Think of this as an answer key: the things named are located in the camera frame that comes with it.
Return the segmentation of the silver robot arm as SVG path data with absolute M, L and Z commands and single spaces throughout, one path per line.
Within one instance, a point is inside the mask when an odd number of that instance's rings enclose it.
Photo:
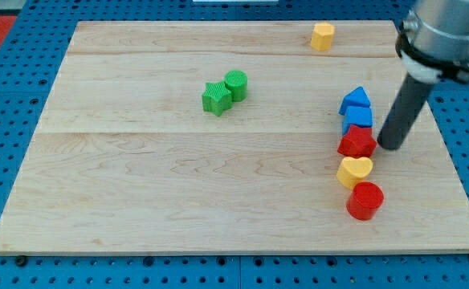
M 399 27 L 396 52 L 421 83 L 469 83 L 469 0 L 416 1 Z

